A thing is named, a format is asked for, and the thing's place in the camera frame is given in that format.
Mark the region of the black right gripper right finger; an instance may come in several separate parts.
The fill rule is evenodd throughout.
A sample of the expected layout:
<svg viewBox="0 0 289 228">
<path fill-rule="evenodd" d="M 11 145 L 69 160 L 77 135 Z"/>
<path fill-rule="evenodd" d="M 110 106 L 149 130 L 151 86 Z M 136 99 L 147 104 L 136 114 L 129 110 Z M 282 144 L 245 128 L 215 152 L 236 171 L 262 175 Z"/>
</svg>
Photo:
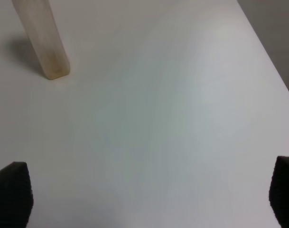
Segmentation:
<svg viewBox="0 0 289 228">
<path fill-rule="evenodd" d="M 289 228 L 289 157 L 276 159 L 269 190 L 270 206 L 282 228 Z"/>
</svg>

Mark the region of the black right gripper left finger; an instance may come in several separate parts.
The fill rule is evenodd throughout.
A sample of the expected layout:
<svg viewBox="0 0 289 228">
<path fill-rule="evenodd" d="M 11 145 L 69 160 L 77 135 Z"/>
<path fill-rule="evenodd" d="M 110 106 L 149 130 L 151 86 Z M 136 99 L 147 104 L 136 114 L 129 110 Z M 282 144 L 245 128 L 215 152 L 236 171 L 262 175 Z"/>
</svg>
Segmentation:
<svg viewBox="0 0 289 228">
<path fill-rule="evenodd" d="M 26 162 L 0 170 L 0 228 L 25 228 L 34 205 Z"/>
</svg>

